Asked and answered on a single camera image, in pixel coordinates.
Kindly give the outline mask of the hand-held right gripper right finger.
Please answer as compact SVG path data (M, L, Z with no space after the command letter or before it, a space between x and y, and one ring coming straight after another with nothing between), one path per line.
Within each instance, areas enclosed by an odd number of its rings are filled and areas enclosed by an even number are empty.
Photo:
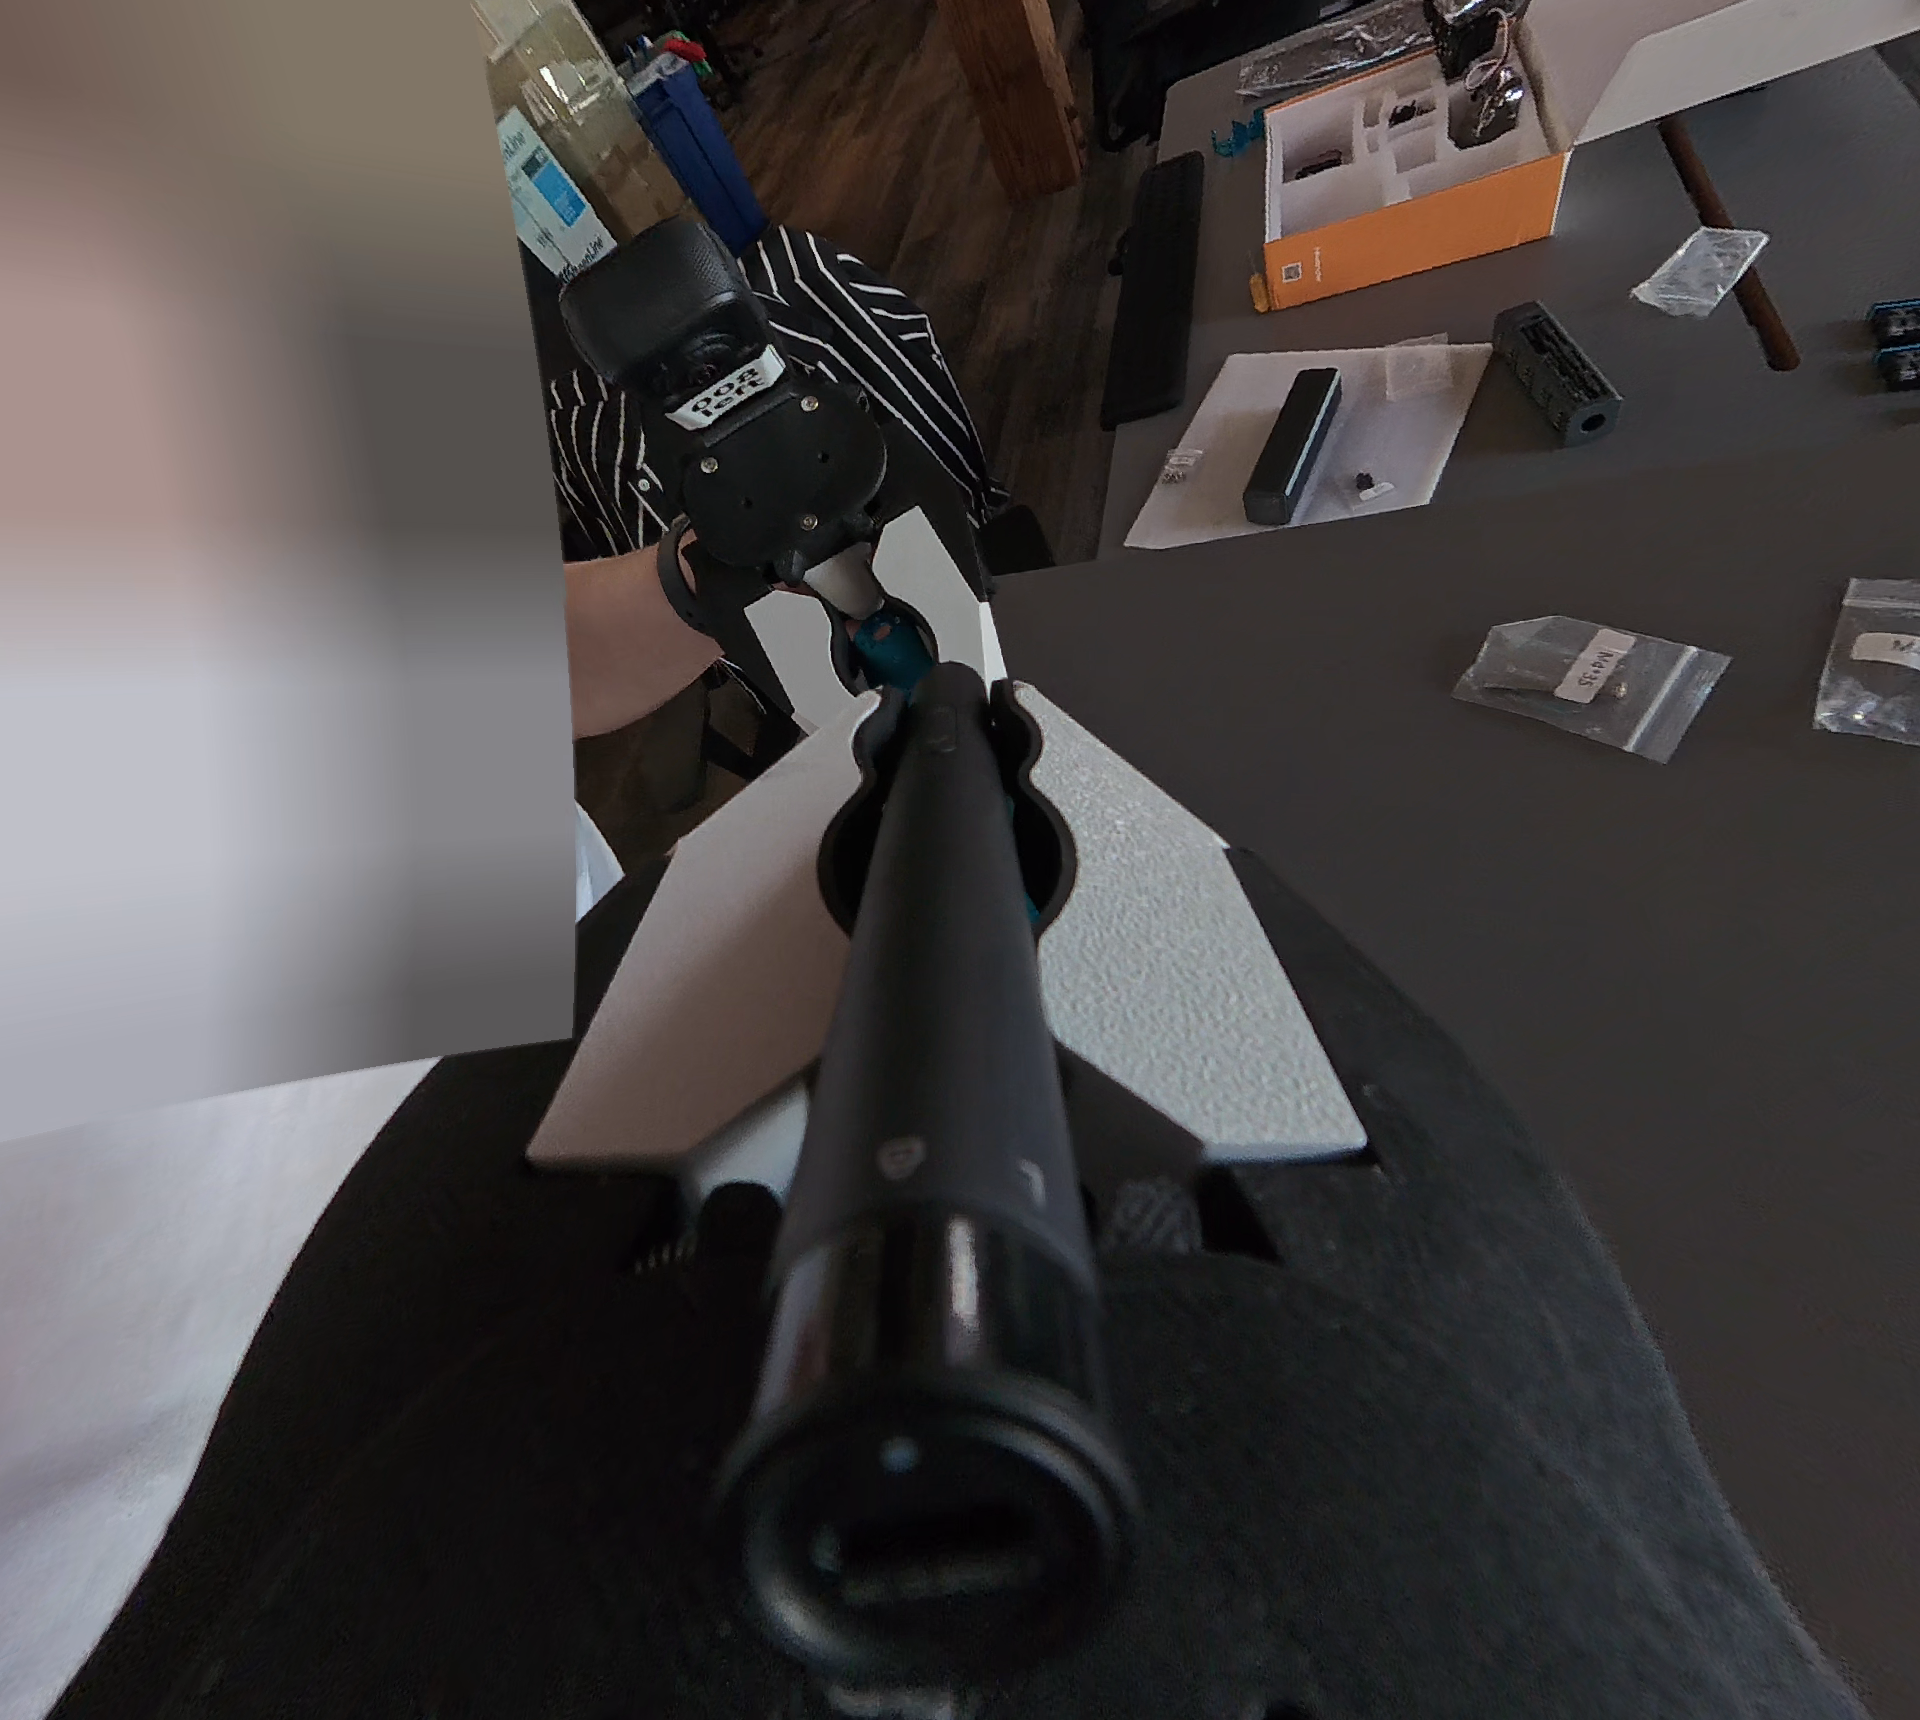
M1360 1155L1364 1127L1227 845L1034 685L1012 698L1039 730L1029 785L1073 852L1038 942L1053 1036L1210 1163Z

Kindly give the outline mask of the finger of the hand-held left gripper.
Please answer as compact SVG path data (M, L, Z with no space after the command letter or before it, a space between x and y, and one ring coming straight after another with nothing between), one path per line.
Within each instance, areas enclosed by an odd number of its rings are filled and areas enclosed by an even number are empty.
M833 661L848 650L842 617L817 594L770 591L744 611L803 737L827 729L845 733L870 708L857 706Z
M923 510L885 524L872 559L878 607L895 600L922 617L937 662L969 666L983 685L1005 678L991 607L947 554Z

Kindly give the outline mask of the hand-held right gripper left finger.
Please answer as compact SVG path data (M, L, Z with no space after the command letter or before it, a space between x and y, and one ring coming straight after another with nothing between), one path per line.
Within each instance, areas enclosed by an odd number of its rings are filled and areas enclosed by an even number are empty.
M545 1172L788 1174L849 942L817 854L859 787L849 701L681 838L530 1146Z

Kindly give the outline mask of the small teal plastic part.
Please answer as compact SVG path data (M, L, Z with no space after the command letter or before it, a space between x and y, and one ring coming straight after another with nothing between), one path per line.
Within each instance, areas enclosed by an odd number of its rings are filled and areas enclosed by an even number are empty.
M831 664L852 696L895 691L910 698L940 664L940 648L920 615L885 598L862 620L836 619Z

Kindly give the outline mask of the black cylindrical tube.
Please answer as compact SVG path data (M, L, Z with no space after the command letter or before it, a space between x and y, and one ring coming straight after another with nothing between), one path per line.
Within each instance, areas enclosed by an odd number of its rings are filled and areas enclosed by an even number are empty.
M864 858L715 1519L770 1636L827 1680L978 1684L1103 1613L1139 1519L1012 721L968 666L879 708L822 851Z

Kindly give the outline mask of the person's left forearm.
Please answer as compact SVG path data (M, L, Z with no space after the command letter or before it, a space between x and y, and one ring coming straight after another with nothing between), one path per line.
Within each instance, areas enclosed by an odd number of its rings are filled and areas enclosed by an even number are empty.
M720 662L720 646L669 603L657 544L562 574L574 742L647 718Z

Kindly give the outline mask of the dark grey desk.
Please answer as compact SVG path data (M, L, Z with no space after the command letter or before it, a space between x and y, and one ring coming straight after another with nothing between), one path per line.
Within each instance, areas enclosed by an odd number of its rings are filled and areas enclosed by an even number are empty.
M1916 753L1811 727L1916 429L1008 581L1012 672L1275 869L1609 1238L1740 1519L1916 1717ZM1669 765L1451 701L1493 624L1732 659Z

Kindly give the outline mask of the person's striped shirt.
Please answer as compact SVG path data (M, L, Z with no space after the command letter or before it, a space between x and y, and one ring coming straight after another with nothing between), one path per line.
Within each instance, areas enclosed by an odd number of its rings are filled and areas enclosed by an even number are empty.
M802 228L768 228L737 262L782 357L862 390L961 491L971 523L993 523L1009 499L923 310L857 256ZM651 546L681 508L663 486L662 423L647 423L579 354L564 327L558 279L531 254L522 256L522 273L564 559Z

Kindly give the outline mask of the white paper sheet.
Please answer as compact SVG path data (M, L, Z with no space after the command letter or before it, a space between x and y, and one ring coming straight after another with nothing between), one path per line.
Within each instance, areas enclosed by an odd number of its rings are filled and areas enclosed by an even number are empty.
M1124 544L1158 553L1254 535L1242 514L1242 491L1291 381L1317 366L1339 371L1342 398L1291 524L1304 529L1423 508L1491 358L1488 343L1453 347L1461 352L1453 362L1455 396L1407 406L1383 402L1383 347L1227 357L1175 445L1206 453L1202 473L1190 485L1155 483ZM1396 491L1357 505L1346 491L1357 470L1392 483Z

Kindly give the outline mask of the blue bin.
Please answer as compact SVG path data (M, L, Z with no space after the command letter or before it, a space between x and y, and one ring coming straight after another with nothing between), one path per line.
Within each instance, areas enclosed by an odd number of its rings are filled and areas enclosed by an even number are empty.
M768 219L693 65L677 53L657 50L627 76L627 92L650 146L706 225L740 259L766 232Z

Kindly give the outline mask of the black padded bar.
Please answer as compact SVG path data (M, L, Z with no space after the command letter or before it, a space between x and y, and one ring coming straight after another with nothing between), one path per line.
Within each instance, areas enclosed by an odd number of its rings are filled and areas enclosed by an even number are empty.
M1106 433L1185 396L1203 166L1203 154L1188 150L1149 166L1135 186L1110 262L1120 294L1099 405Z

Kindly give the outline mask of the black rectangular case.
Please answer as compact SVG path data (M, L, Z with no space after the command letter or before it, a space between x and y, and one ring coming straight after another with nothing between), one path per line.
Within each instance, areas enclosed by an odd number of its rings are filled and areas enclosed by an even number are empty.
M1242 514L1247 524L1284 529L1293 520L1339 400L1338 368L1316 366L1295 375L1242 489Z

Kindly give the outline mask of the labelled zip bag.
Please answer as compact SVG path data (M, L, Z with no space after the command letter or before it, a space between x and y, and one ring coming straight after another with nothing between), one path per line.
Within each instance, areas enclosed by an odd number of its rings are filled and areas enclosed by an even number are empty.
M1851 578L1846 585L1811 727L1918 746L1918 581Z
M1665 765L1728 666L1721 652L1549 615L1490 628L1451 698Z

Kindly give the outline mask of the white cloth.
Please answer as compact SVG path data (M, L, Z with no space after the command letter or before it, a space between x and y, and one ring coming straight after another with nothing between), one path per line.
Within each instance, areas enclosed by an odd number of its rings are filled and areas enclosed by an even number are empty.
M2 1149L2 1715L44 1717L180 1509L322 1211L428 1061Z

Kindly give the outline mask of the small crumpled plastic bag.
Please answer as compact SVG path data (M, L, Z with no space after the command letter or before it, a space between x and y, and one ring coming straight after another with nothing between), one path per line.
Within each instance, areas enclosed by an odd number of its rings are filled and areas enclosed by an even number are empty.
M1706 318L1747 277L1768 246L1763 231L1700 227L1630 299L1662 316Z

